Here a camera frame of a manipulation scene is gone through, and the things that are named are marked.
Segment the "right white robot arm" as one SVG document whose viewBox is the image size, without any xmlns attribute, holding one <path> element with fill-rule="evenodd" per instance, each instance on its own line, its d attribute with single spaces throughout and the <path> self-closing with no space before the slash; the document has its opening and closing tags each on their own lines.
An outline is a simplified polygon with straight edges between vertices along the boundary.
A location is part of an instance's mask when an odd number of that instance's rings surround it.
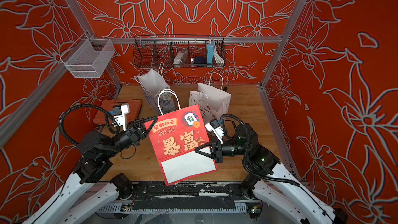
<svg viewBox="0 0 398 224">
<path fill-rule="evenodd" d="M 347 223 L 347 213 L 327 205 L 299 182 L 276 155 L 259 143 L 250 124 L 224 114 L 205 127 L 215 135 L 214 141 L 197 147 L 195 153 L 216 163 L 222 163 L 224 157 L 242 156 L 248 176 L 240 191 L 247 198 L 269 204 L 295 224 Z"/>
</svg>

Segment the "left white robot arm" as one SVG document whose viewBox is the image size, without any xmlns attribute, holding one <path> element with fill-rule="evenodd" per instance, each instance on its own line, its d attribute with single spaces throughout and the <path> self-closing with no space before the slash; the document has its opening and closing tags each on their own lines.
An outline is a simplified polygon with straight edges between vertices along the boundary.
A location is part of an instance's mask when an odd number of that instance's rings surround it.
<svg viewBox="0 0 398 224">
<path fill-rule="evenodd" d="M 80 108 L 94 108 L 104 113 L 107 127 L 116 125 L 115 135 L 110 138 L 99 132 L 91 131 L 83 137 L 81 142 L 71 138 L 64 128 L 64 121 L 70 113 Z M 134 120 L 124 125 L 125 130 L 120 131 L 117 119 L 109 111 L 93 104 L 76 105 L 62 113 L 59 118 L 60 133 L 79 150 L 81 158 L 63 186 L 35 214 L 25 220 L 25 223 L 78 224 L 116 199 L 136 198 L 137 194 L 132 182 L 123 173 L 120 173 L 97 194 L 76 207 L 72 207 L 112 167 L 110 159 L 121 155 L 125 149 L 139 146 L 140 142 L 149 135 L 157 120 L 156 116 Z"/>
</svg>

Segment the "red RICH paper bag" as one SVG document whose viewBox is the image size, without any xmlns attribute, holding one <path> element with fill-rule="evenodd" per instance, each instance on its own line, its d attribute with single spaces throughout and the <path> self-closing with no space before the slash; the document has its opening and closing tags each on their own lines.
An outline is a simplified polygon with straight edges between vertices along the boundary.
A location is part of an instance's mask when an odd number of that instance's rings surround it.
<svg viewBox="0 0 398 224">
<path fill-rule="evenodd" d="M 218 170 L 214 160 L 195 153 L 209 143 L 198 105 L 162 113 L 149 138 L 167 186 Z"/>
</svg>

